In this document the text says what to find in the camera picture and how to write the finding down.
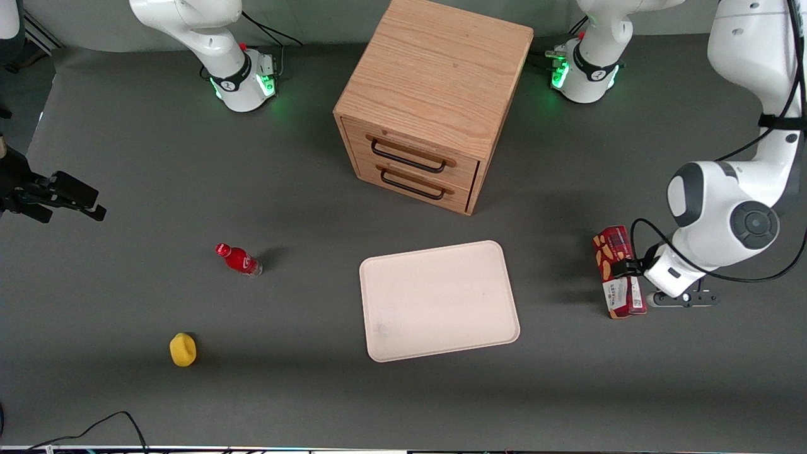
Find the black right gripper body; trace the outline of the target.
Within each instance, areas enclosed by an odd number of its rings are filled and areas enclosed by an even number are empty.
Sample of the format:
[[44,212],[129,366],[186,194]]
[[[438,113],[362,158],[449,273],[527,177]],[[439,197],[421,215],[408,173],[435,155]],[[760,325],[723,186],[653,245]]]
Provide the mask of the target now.
[[22,153],[7,146],[1,156],[1,213],[11,212],[12,199],[49,199],[51,176],[44,177],[31,170]]

